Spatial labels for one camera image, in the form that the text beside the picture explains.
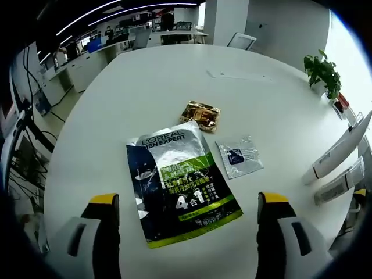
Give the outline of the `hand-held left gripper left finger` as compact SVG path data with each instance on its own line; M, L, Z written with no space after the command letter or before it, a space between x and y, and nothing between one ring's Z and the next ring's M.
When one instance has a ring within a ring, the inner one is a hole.
M120 278L119 195L90 199L49 241L46 262L61 278Z

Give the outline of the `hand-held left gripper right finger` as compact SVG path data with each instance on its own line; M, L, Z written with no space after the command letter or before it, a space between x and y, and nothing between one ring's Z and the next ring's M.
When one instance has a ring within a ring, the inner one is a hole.
M322 234L280 194L258 194L257 224L257 278L314 278L332 261Z

